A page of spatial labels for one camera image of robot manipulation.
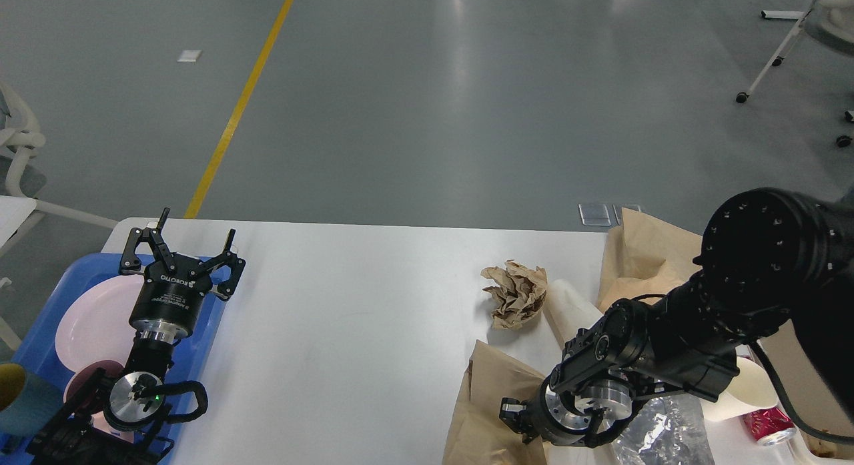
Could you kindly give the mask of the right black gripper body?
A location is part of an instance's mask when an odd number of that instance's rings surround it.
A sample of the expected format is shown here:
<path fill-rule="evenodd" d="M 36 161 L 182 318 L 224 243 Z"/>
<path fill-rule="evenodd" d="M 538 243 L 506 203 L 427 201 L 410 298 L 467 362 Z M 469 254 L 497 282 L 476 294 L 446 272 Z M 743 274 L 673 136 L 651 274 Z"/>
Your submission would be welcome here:
<path fill-rule="evenodd" d="M 585 412 L 564 407 L 558 393 L 542 384 L 527 401 L 527 440 L 540 438 L 559 447 L 588 447 L 588 438 L 597 434 L 604 422 L 604 408 Z"/>

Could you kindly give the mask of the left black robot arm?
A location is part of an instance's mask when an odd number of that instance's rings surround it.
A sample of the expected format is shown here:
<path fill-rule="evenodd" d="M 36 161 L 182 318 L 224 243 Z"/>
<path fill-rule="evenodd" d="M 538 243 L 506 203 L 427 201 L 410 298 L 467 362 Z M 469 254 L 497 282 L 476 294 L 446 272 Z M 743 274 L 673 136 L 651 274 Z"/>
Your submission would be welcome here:
<path fill-rule="evenodd" d="M 157 464 L 173 450 L 169 430 L 207 412 L 197 377 L 220 313 L 205 307 L 230 300 L 246 261 L 233 247 L 234 229 L 209 258 L 170 250 L 168 216 L 165 207 L 155 225 L 131 228 L 118 261 L 119 276 L 141 279 L 124 313 L 134 335 L 122 370 L 96 368 L 36 432 L 25 448 L 34 464 Z"/>

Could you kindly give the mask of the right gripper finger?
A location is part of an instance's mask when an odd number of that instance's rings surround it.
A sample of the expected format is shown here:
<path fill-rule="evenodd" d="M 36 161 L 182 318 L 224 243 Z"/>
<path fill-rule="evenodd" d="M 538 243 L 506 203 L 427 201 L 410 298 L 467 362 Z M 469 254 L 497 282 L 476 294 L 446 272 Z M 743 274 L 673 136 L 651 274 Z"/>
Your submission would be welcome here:
<path fill-rule="evenodd" d="M 509 397 L 501 399 L 500 421 L 510 431 L 521 435 L 522 443 L 529 444 L 535 438 L 540 437 L 540 432 L 537 431 L 533 422 L 531 422 L 531 414 L 530 410 L 528 410 L 528 402 L 526 401 Z"/>

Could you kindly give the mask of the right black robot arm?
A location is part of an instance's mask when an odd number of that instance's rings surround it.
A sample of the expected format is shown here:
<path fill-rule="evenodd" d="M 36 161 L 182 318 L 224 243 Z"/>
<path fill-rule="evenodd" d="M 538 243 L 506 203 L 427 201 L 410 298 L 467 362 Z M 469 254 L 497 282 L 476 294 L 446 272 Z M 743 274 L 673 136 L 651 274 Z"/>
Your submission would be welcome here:
<path fill-rule="evenodd" d="M 821 201 L 750 189 L 705 228 L 699 271 L 670 292 L 617 300 L 565 344 L 531 399 L 503 398 L 499 419 L 524 443 L 596 448 L 616 440 L 653 398 L 716 402 L 749 346 L 787 416 L 821 440 L 852 444 L 802 419 L 759 340 L 792 322 L 814 370 L 852 419 L 852 197 Z"/>

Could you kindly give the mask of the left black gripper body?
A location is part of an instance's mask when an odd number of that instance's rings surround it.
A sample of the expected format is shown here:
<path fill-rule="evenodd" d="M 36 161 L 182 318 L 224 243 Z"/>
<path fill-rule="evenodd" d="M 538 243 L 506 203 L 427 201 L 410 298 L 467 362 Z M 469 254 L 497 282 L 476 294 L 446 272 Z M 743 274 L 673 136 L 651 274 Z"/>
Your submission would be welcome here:
<path fill-rule="evenodd" d="M 178 256 L 174 266 L 155 260 L 128 274 L 143 280 L 128 319 L 140 338 L 174 346 L 194 334 L 205 295 L 214 288 L 205 262 Z"/>

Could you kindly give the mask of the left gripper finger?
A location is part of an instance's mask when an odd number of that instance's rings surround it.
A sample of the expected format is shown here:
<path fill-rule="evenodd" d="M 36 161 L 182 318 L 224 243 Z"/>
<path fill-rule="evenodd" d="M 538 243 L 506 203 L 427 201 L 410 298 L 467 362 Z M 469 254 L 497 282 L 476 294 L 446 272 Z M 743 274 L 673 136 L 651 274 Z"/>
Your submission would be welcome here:
<path fill-rule="evenodd" d="M 173 252 L 169 250 L 167 243 L 162 238 L 163 227 L 167 223 L 170 212 L 170 207 L 165 207 L 153 227 L 131 228 L 119 259 L 120 276 L 143 273 L 141 270 L 141 261 L 137 256 L 137 248 L 140 244 L 147 244 L 149 246 L 155 262 L 161 262 L 169 272 L 175 271 Z"/>
<path fill-rule="evenodd" d="M 209 276 L 218 270 L 222 270 L 222 268 L 228 270 L 228 276 L 222 282 L 213 284 L 207 290 L 207 293 L 216 295 L 221 301 L 229 301 L 237 291 L 239 280 L 246 267 L 246 261 L 232 249 L 236 234 L 237 231 L 235 229 L 230 229 L 222 252 L 213 258 L 202 261 L 200 264 L 202 273 Z"/>

